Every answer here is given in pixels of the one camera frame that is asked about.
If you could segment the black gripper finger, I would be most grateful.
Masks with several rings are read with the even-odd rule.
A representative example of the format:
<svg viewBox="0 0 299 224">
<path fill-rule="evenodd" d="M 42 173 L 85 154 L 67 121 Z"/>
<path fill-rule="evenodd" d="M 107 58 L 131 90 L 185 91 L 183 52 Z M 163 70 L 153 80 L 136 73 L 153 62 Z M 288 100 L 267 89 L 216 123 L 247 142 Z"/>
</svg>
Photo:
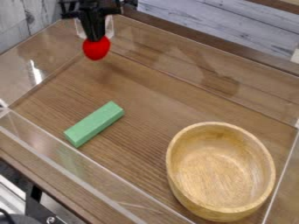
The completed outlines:
<svg viewBox="0 0 299 224">
<path fill-rule="evenodd" d="M 95 41 L 93 26 L 92 26 L 92 22 L 89 20 L 89 15 L 88 14 L 80 14 L 79 15 L 79 20 L 80 20 L 81 27 L 83 27 L 83 30 L 85 32 L 88 40 Z"/>
<path fill-rule="evenodd" d="M 105 17 L 100 14 L 96 15 L 96 39 L 101 39 L 105 35 Z"/>
</svg>

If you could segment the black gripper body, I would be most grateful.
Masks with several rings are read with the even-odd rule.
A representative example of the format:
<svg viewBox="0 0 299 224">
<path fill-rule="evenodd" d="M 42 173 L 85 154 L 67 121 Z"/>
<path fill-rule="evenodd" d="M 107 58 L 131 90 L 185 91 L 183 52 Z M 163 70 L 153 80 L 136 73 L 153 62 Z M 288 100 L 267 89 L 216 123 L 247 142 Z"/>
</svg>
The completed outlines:
<svg viewBox="0 0 299 224">
<path fill-rule="evenodd" d="M 96 12 L 100 16 L 121 13 L 120 0 L 59 0 L 60 16 L 77 18 L 81 12 Z"/>
</svg>

